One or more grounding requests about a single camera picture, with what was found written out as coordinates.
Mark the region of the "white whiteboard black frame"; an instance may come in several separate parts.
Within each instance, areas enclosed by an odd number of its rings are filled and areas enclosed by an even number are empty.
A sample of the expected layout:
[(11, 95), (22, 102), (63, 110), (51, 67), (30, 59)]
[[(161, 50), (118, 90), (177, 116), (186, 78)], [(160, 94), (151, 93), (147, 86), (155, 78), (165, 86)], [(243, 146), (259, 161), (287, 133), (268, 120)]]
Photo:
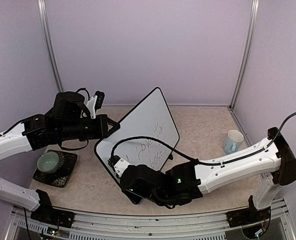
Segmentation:
[(111, 155), (117, 155), (133, 165), (147, 165), (160, 171), (172, 151), (155, 138), (175, 148), (180, 140), (177, 126), (161, 88), (154, 88), (119, 120), (120, 129), (99, 140), (94, 153), (107, 172), (118, 184), (113, 169), (108, 165)]

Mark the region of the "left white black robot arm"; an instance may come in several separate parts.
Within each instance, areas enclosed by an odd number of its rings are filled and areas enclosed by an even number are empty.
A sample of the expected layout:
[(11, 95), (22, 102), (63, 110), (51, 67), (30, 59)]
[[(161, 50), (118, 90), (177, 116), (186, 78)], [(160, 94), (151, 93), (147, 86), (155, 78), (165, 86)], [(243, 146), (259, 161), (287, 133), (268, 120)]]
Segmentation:
[[(109, 137), (120, 124), (105, 114), (96, 115), (104, 97), (101, 91), (87, 97), (78, 90), (58, 93), (46, 114), (20, 120), (0, 133), (0, 160), (49, 145), (61, 146), (64, 141), (88, 142)], [(57, 227), (72, 226), (74, 213), (55, 209), (45, 191), (24, 188), (0, 177), (0, 200), (29, 210), (34, 220)]]

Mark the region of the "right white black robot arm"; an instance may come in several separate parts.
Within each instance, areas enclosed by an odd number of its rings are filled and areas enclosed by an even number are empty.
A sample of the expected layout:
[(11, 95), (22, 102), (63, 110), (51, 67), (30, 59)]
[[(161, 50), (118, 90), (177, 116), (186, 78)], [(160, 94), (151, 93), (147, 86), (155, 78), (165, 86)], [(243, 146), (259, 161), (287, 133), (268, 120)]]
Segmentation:
[(168, 209), (188, 204), (227, 184), (264, 174), (261, 186), (249, 197), (248, 207), (227, 213), (230, 227), (269, 219), (272, 200), (281, 187), (296, 181), (296, 158), (276, 127), (270, 128), (267, 137), (255, 145), (222, 158), (189, 158), (188, 162), (160, 172), (117, 157), (113, 168), (124, 192)]

